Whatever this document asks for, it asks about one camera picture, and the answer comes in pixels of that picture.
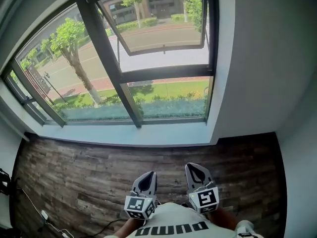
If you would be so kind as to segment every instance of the cable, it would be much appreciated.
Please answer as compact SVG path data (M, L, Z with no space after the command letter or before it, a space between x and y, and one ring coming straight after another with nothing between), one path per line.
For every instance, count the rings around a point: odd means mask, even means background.
M120 221L120 220L123 220L123 219L117 219L117 220L113 220L113 221L109 222L99 233L96 233L96 234L94 234L94 235L92 235L92 236L82 236L82 237L80 237L80 238L91 238L91 237L95 237L95 236L101 234L104 230L106 230L106 228L109 227L112 223L117 222L117 221Z
M33 205L34 209L35 209L35 210L38 212L38 214L44 219L45 224L52 226L57 232L62 233L62 234L64 234L63 231L65 230L65 231L67 231L67 232L74 238L74 236L73 236L67 229L59 230L59 229L57 229L56 227L54 227L51 223L47 222L46 219L43 217L43 215L42 215L42 214L38 211L38 209L35 207L35 205L33 204L32 200L30 199L30 197L28 196L28 194L24 191L24 189L22 189L22 188L17 188L17 189L20 189L20 190L22 190L22 191L24 192L24 194L27 196L27 198L30 200L31 204Z

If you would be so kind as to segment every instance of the window frame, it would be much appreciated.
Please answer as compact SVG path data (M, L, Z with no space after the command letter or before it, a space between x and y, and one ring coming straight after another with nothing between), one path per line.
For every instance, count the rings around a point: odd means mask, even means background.
M205 32L206 32L206 17L207 17L207 1L202 0L202 32L200 43L198 45L182 45L182 46L168 46L168 47L161 47L161 48L152 48L146 50L139 50L139 51L130 51L130 48L126 44L124 38L122 37L121 33L118 31L116 24L114 23L111 16L106 11L101 0L87 0L89 3L95 3L98 6L98 9L102 12L104 17L106 18L108 24L112 28L113 32L117 36L118 40L122 44L123 48L127 52L129 56L137 56L142 54L154 53L154 52L165 52L165 51L174 51L174 50L185 50L185 49L202 49L205 45Z
M111 48L109 38L106 31L103 28L102 19L97 10L96 1L99 0L69 0L57 10L51 13L47 18L45 18L41 24L39 24L35 29L27 36L27 38L22 42L18 49L14 52L11 60L7 64L1 78L8 85L11 92L14 94L16 99L23 105L25 110L41 125L44 124L55 124L63 127L64 125L132 125L140 128L143 124L171 124L171 123L188 123L188 122L205 122L207 123L211 98L215 80L215 69L216 60L218 52L218 33L219 33L219 1L218 0L206 0L203 3L203 11L207 15L207 1L209 6L209 64L189 64L189 65L177 65L177 66L165 66L157 68L147 68L135 71L122 72L119 68L118 62L116 60L114 50ZM21 51L21 49L47 24L49 24L56 16L61 12L67 10L70 6L76 4L81 17L85 23L86 30L92 40L93 45L97 51L97 54L104 66L106 73L108 74L118 96L120 97L122 103L124 104L128 114L132 120L110 120L110 121L64 121L58 113L46 102L44 98L36 91L32 84L28 81L22 68L15 60L16 55ZM206 26L206 16L203 16L203 24ZM204 31L202 38L207 37L207 32ZM10 72L13 69L16 76L25 87L25 89L31 94L32 99L27 102L23 101L21 98L26 98L21 95L19 91L14 87L11 81L14 80L10 76ZM142 116L137 108L136 103L129 91L127 83L146 81L154 79L168 79L168 78L180 78L180 77L196 77L196 76L209 76L210 86L208 90L207 106L204 117L193 117L193 118L167 118L167 119L142 119ZM47 121L43 114L37 110L37 108L32 104L36 101L41 108L53 119L53 121Z

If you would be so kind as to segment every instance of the road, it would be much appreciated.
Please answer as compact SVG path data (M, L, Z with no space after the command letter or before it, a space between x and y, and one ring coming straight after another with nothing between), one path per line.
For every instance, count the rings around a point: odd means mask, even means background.
M175 35L175 33L180 33L181 35L188 36L191 31L193 31L193 29L185 29L185 31L179 31L178 29L178 32L176 32L175 29L167 29L164 30L164 35L172 36ZM155 31L151 35L142 34L142 38L148 38L149 36L152 36L153 43L159 43L160 35L162 35L162 31ZM133 42L138 42L141 46L145 43L145 41L140 41L139 35L132 35L128 38L129 44ZM117 58L117 38L112 36L109 39L114 54ZM187 40L186 44L189 43L188 41L191 42L193 41L193 39ZM209 51L206 41L205 46L202 49L167 51L165 52L165 54L163 52L156 52L131 57L127 54L121 44L119 44L119 54L120 68L123 72L170 65L202 63L207 64L209 59ZM88 78L97 88L97 90L112 88L112 85L107 78L107 73L99 59L99 56L92 42L89 42L88 44L80 48L79 59L81 61L83 69L87 73ZM59 59L54 63L49 62L43 68L39 69L39 73L42 76L44 75L44 72L47 72L50 75L50 82L62 95L68 96L86 92L83 88L81 80L76 76L74 69L68 64L67 60L63 56L59 57ZM52 98L56 97L55 93L51 93L50 95L52 95Z

